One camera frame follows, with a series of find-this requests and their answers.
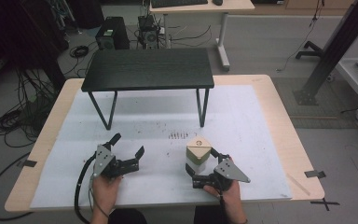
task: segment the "white desk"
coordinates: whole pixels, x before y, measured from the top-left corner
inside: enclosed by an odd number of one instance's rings
[[[271,79],[264,75],[214,76],[213,79],[216,85],[252,85],[254,87],[282,168],[286,173],[287,182],[292,192],[292,201],[322,199],[324,190],[319,179],[317,177],[307,178],[304,175],[304,172],[313,170],[312,165]],[[22,169],[7,199],[5,205],[7,211],[31,210],[30,204],[45,161],[82,83],[83,79],[80,78],[66,81],[28,158],[37,161],[37,164],[35,167]]]
[[[169,14],[175,15],[180,14],[181,17],[190,17],[192,23],[197,23],[200,20],[201,14],[211,14],[211,13],[222,13],[221,28],[219,38],[216,40],[217,49],[219,50],[220,59],[222,61],[223,68],[227,71],[229,70],[229,61],[226,54],[225,47],[223,45],[225,40],[226,26],[227,26],[227,17],[230,12],[243,12],[245,10],[255,9],[255,6],[250,0],[224,0],[222,6],[216,6],[212,3],[212,0],[208,0],[206,5],[195,5],[195,6],[185,6],[185,7],[159,7],[153,8],[150,7],[150,12],[154,14],[163,14],[164,15],[164,26],[165,26],[165,41],[166,47],[170,48],[169,43],[169,34],[168,27],[170,22]]]

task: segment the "human hand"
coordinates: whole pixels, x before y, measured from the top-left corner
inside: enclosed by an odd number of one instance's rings
[[[219,193],[214,187],[205,185],[203,189],[214,197],[220,198]],[[223,191],[223,199],[225,201],[225,209],[229,223],[246,223],[247,216],[242,209],[241,191],[238,180],[233,180],[230,188]]]
[[[110,180],[97,176],[92,182],[94,209],[91,223],[107,223],[108,216],[116,204],[118,186],[123,176]]]

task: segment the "metal frame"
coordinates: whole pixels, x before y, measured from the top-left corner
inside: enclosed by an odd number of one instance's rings
[[[202,128],[205,124],[206,109],[207,109],[208,98],[209,98],[209,89],[205,89],[204,102],[203,102],[202,108],[201,108],[201,103],[200,103],[200,89],[197,89],[196,93],[197,93],[197,108],[199,110],[199,118],[200,118],[200,127]],[[113,98],[112,108],[110,110],[108,122],[106,122],[106,119],[104,118],[101,108],[98,106],[98,103],[95,100],[94,95],[92,94],[92,91],[89,91],[89,98],[91,99],[92,103],[95,106],[95,109],[98,112],[98,115],[100,116],[101,120],[103,121],[103,126],[106,128],[106,130],[110,130],[112,128],[113,114],[115,113],[115,108],[116,108],[117,91],[115,91],[115,96]]]
[[[299,105],[317,104],[315,95],[358,36],[358,0],[348,9],[332,37],[324,47],[324,54],[302,90],[293,94]]]
[[[103,117],[103,113],[101,112],[100,107],[97,104],[97,101],[94,98],[94,95],[92,94],[92,91],[89,91],[89,98],[91,98],[92,103],[95,106],[95,109],[98,112],[98,115],[100,116],[101,120],[103,121],[103,125],[105,126],[106,130],[110,130],[112,127],[112,119],[113,114],[115,113],[115,107],[116,107],[116,101],[117,101],[117,91],[115,91],[115,97],[113,98],[112,108],[110,110],[110,116],[109,116],[109,123],[106,123],[106,120]]]

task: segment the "table top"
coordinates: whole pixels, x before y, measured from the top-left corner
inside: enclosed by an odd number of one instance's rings
[[[222,6],[217,6],[213,0],[208,0],[208,4],[184,6],[184,7],[159,7],[153,8],[150,6],[151,13],[200,13],[200,12],[239,12],[244,10],[255,9],[255,6],[250,0],[224,0]]]
[[[82,91],[213,88],[206,49],[98,50]]]
[[[319,179],[307,178],[304,174],[306,171],[312,171],[313,167],[271,79],[266,75],[236,75],[213,76],[213,80],[217,85],[252,85],[254,87],[292,191],[292,201],[322,199],[324,190]],[[5,205],[7,211],[30,211],[30,204],[45,161],[83,81],[82,78],[66,81],[28,158],[28,160],[37,161],[37,164],[35,167],[23,167],[7,199]]]

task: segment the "metal stand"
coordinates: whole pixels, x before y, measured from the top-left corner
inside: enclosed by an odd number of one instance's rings
[[[228,57],[226,54],[225,46],[223,45],[223,42],[225,41],[227,18],[228,18],[228,13],[227,12],[223,13],[222,26],[220,28],[220,35],[219,35],[219,38],[216,39],[216,42],[217,42],[217,49],[219,50],[220,59],[222,61],[223,68],[226,71],[229,71],[229,61],[228,61]]]
[[[54,5],[51,5],[51,11],[56,17],[56,21],[60,30],[65,31],[65,21],[63,20],[63,17],[68,16],[75,26],[77,33],[82,34],[82,31],[79,29],[75,17],[72,14],[71,8],[69,8],[66,0],[56,1]]]
[[[318,56],[319,58],[322,58],[322,56],[324,55],[324,51],[310,41],[307,41],[307,43],[305,43],[305,45],[304,45],[304,49],[307,49],[307,48],[311,48],[314,51],[300,51],[296,55],[296,59],[300,59],[301,56]]]
[[[205,117],[206,117],[206,108],[208,105],[208,97],[209,97],[209,89],[205,89],[205,95],[204,95],[204,102],[203,107],[201,108],[200,103],[200,89],[197,89],[197,107],[199,110],[199,117],[200,117],[200,127],[202,128],[205,124]],[[94,95],[92,94],[92,91],[89,91],[89,98],[91,99],[92,103],[95,106],[95,109],[98,112],[98,115],[100,116],[101,120],[103,121],[103,125],[106,128],[106,130],[110,130],[112,128],[112,120],[113,120],[113,114],[115,113],[116,108],[116,101],[117,101],[117,91],[115,91],[115,96],[113,98],[112,108],[110,110],[109,120],[106,122],[106,119],[103,116],[103,113],[101,111],[101,108],[98,106],[97,101],[95,100]]]
[[[324,54],[316,65],[310,78],[300,91],[295,91],[299,105],[314,105],[315,95],[322,87],[327,77],[336,67],[339,60],[358,36],[358,0],[348,9],[335,34],[324,48]]]
[[[168,35],[168,14],[164,14],[164,27],[165,27],[165,48],[171,48],[171,40]]]
[[[201,128],[204,126],[204,123],[205,123],[206,107],[208,105],[208,96],[209,96],[209,89],[205,89],[204,104],[203,104],[203,109],[201,109],[200,90],[197,89],[197,106],[199,109],[200,127]]]
[[[109,116],[109,121],[108,121],[109,123],[106,123],[106,120],[103,117],[103,113],[101,112],[101,109],[98,106],[98,103],[95,100],[94,95],[92,94],[92,91],[89,91],[89,98],[91,98],[91,101],[95,106],[95,109],[97,109],[98,115],[100,116],[101,120],[103,121],[103,125],[105,126],[106,130],[110,130],[110,128],[112,127],[113,114],[115,113],[115,107],[116,107],[116,101],[117,101],[117,91],[115,91],[115,96],[113,97],[112,108],[110,110],[110,116]]]

